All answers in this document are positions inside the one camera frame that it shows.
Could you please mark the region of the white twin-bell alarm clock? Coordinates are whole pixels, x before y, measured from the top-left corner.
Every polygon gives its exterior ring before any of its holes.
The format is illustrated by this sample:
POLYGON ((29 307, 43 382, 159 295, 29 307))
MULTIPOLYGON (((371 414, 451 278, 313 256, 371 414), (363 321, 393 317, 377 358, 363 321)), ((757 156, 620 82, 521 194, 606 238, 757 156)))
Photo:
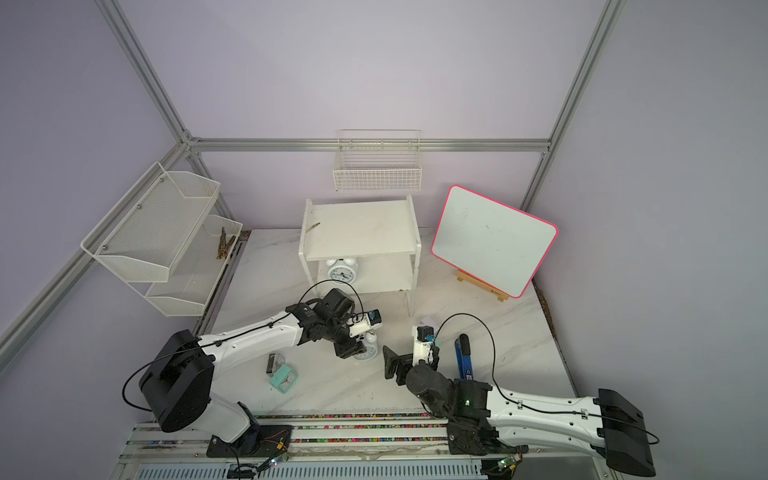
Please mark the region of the white twin-bell alarm clock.
POLYGON ((375 332, 369 331, 359 336, 364 349, 355 354, 353 358, 358 361, 372 360, 378 354, 378 336, 375 332))
POLYGON ((328 259, 325 265, 331 280, 352 284, 358 278, 359 264, 355 258, 328 259))

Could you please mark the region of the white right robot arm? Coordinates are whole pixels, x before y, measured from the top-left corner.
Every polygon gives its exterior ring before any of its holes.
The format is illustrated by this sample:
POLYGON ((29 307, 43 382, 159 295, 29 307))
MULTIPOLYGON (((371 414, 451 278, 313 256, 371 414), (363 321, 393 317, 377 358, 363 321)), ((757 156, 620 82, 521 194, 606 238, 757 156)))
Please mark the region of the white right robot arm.
POLYGON ((602 458, 624 474, 656 475, 645 417, 614 390, 581 398, 521 395, 486 382, 449 379, 388 347, 382 353, 385 377, 447 421, 454 455, 524 454, 529 447, 548 447, 602 458))

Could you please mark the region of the mint square alarm clock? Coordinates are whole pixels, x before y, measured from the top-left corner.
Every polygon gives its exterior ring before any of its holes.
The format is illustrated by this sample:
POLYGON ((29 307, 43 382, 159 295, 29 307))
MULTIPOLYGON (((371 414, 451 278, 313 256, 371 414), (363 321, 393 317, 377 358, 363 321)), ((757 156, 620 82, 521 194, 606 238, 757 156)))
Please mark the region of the mint square alarm clock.
POLYGON ((298 380, 298 373, 289 365, 281 365, 271 376, 270 385, 280 393, 286 394, 298 380))

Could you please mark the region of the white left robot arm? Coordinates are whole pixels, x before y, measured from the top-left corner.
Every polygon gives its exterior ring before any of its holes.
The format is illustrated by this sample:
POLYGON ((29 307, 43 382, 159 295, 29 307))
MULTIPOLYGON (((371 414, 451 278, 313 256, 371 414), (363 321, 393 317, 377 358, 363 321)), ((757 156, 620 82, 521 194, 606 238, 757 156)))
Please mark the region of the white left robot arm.
POLYGON ((357 312, 354 300, 333 288, 323 298, 290 305, 229 333, 175 333, 139 370, 139 389, 163 432, 201 430, 232 443, 255 430, 256 421, 244 404, 213 391, 218 377, 264 355, 320 340, 331 342, 337 357, 354 357, 366 351, 364 336, 381 323, 379 311, 357 312))

